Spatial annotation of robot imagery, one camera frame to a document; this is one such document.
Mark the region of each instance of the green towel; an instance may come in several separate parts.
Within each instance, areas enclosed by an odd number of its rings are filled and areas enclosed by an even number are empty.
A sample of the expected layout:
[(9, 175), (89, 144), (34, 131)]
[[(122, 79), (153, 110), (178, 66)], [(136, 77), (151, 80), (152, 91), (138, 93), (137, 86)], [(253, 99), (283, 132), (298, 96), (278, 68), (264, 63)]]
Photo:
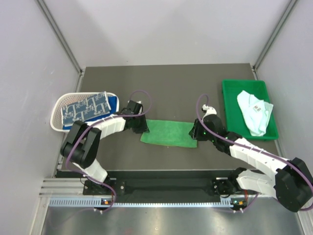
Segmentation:
[(196, 148), (197, 141), (188, 134), (193, 127), (191, 122), (147, 120), (150, 132), (141, 136), (144, 143), (165, 146)]

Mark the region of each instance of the wicker basket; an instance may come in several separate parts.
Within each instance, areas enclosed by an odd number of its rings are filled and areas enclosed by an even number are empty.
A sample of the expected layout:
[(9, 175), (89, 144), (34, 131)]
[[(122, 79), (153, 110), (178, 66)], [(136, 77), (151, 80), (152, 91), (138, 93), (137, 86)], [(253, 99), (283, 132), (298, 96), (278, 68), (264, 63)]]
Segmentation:
[[(61, 114), (61, 108), (67, 104), (71, 104), (77, 101), (80, 101), (82, 99), (85, 99), (93, 94), (98, 94), (98, 92), (85, 92), (85, 93), (67, 93), (63, 96), (61, 96), (58, 101), (55, 103), (51, 119), (50, 119), (50, 125), (53, 130), (60, 131), (60, 132), (69, 132), (69, 130), (63, 130), (62, 125), (62, 114)], [(108, 96), (116, 96), (113, 93), (107, 92)], [(119, 100), (117, 98), (117, 104), (116, 104), (116, 112), (119, 110)]]

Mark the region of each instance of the green bin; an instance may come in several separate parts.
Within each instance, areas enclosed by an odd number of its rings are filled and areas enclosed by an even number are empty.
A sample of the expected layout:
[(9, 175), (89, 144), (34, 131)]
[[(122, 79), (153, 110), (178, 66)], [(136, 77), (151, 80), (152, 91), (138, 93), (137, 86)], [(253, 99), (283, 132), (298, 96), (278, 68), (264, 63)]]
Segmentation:
[(254, 80), (224, 80), (222, 82), (222, 91), (225, 103), (225, 116), (226, 125), (228, 131), (233, 131), (242, 135), (247, 140), (276, 140), (278, 139), (278, 131), (276, 127), (275, 118), (273, 112), (270, 116), (266, 134), (263, 136), (252, 136), (245, 124), (243, 114), (239, 108), (237, 102), (237, 95), (240, 92), (246, 91), (255, 95), (260, 100), (264, 100), (268, 103), (268, 91), (264, 81)]

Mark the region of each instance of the white backdrop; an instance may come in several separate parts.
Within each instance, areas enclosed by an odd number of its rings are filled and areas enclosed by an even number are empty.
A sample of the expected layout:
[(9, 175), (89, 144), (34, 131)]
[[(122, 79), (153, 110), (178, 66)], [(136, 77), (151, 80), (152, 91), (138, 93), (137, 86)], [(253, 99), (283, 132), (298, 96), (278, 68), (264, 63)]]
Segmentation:
[(81, 67), (254, 64), (289, 0), (45, 0)]
[(266, 81), (284, 156), (313, 171), (313, 1), (298, 2), (259, 68)]
[(26, 235), (60, 150), (51, 111), (78, 74), (34, 0), (0, 7), (0, 234)]

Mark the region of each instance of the blue cloth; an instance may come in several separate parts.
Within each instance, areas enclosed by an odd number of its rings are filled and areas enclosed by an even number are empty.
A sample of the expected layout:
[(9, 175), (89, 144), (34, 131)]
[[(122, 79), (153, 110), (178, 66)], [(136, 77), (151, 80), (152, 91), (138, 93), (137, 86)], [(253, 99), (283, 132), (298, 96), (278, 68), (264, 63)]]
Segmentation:
[(108, 114), (110, 110), (107, 93), (100, 92), (62, 107), (63, 125), (71, 126), (78, 120), (90, 120)]
[[(98, 119), (102, 119), (104, 117), (108, 117), (110, 116), (111, 114), (114, 114), (116, 112), (116, 106), (117, 106), (117, 97), (116, 96), (108, 96), (108, 101), (109, 101), (109, 104), (111, 106), (111, 110), (110, 110), (110, 113), (108, 114), (104, 114), (104, 115), (101, 115), (101, 116), (98, 116), (98, 117), (95, 117), (95, 118), (91, 118), (89, 120), (86, 120), (86, 121), (96, 121)], [(63, 126), (63, 130), (70, 130), (72, 126)]]

